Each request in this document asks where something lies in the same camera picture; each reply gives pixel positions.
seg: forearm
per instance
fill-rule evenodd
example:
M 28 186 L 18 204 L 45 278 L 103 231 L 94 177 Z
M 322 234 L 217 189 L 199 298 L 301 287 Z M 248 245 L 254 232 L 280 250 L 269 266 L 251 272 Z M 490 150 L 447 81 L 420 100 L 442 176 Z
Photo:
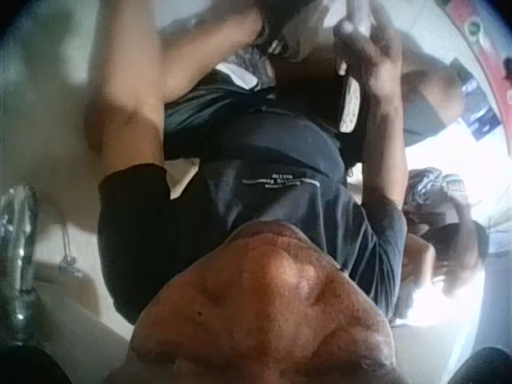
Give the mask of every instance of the forearm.
M 402 98 L 383 100 L 373 97 L 367 126 L 362 200 L 378 192 L 401 209 L 407 187 Z
M 209 22 L 188 35 L 169 40 L 163 54 L 164 100 L 172 102 L 190 91 L 233 52 L 256 39 L 262 20 L 256 9 Z
M 426 286 L 432 283 L 436 254 L 435 248 L 422 238 L 408 234 L 404 249 L 404 260 L 411 265 L 409 275 L 403 274 L 404 278 L 412 277 L 416 286 Z

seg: dark t-shirt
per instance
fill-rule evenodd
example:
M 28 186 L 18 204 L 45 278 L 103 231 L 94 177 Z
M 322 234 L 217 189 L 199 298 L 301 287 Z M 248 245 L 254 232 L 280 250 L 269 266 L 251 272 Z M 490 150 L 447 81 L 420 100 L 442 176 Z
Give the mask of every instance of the dark t-shirt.
M 344 187 L 345 170 L 334 144 L 312 123 L 293 116 L 254 120 L 274 128 L 263 136 L 269 144 L 255 139 L 258 124 L 234 123 L 248 135 L 229 145 L 219 136 L 216 147 L 222 151 L 202 162 L 174 200 L 160 166 L 133 166 L 103 180 L 98 240 L 118 312 L 134 323 L 173 276 L 241 225 L 281 220 L 334 258 L 391 316 L 406 238 L 400 210 L 385 200 L 357 204 Z

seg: floor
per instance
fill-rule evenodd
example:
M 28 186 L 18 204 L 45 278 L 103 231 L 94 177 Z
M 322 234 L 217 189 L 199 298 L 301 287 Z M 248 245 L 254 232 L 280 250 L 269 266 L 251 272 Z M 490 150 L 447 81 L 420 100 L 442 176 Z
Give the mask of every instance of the floor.
M 447 63 L 459 58 L 490 94 L 469 48 L 434 1 L 383 2 L 389 5 L 395 25 L 411 33 L 427 53 Z M 98 3 L 36 3 L 2 44 L 0 190 L 20 182 L 36 188 L 41 205 L 36 247 L 39 278 L 58 281 L 80 306 L 129 338 L 132 327 L 114 310 L 102 279 L 94 234 L 101 173 L 98 158 L 86 148 L 82 133 L 87 67 Z M 166 26 L 206 9 L 210 0 L 156 3 L 158 24 Z M 343 9 L 343 4 L 333 6 L 325 26 L 332 25 Z M 490 220 L 489 212 L 512 184 L 512 165 L 502 130 L 476 143 L 467 128 L 454 124 L 442 137 L 409 149 L 407 157 L 410 168 L 438 166 L 460 174 L 476 204 L 474 214 L 483 222 Z M 196 167 L 193 162 L 169 164 L 175 194 Z M 56 264 L 64 255 L 62 218 L 69 232 L 71 254 L 85 272 L 81 280 L 57 271 Z

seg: short sleeve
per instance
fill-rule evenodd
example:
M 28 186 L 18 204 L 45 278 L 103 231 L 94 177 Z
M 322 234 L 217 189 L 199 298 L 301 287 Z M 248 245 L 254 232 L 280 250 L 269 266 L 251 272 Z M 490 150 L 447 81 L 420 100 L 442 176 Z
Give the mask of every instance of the short sleeve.
M 116 310 L 135 323 L 166 283 L 161 239 L 170 189 L 166 170 L 144 164 L 107 176 L 99 186 L 98 246 Z
M 407 227 L 391 201 L 365 202 L 366 223 L 349 276 L 390 318 L 397 301 Z

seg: knee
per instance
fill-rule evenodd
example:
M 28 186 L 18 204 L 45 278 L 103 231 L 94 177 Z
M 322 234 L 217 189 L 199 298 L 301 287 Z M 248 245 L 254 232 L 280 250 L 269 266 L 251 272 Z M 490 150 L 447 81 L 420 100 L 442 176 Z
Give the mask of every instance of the knee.
M 406 89 L 421 92 L 448 126 L 462 116 L 464 95 L 456 73 L 447 66 L 405 75 Z
M 442 114 L 441 118 L 445 124 L 451 124 L 462 116 L 464 112 L 464 94 L 462 84 L 456 73 L 451 68 L 442 68 L 434 74 L 436 86 L 442 93 Z

